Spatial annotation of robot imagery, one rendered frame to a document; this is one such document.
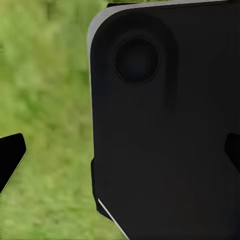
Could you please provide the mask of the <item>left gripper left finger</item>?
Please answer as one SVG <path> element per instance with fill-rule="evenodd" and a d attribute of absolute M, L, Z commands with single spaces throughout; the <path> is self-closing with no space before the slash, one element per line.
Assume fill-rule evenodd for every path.
<path fill-rule="evenodd" d="M 21 133 L 0 138 L 0 193 L 26 152 Z"/>

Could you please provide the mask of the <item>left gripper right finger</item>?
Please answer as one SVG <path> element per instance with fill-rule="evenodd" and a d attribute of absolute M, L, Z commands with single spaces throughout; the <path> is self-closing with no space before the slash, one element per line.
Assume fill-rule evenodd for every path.
<path fill-rule="evenodd" d="M 224 151 L 240 173 L 240 135 L 229 133 L 227 135 Z"/>

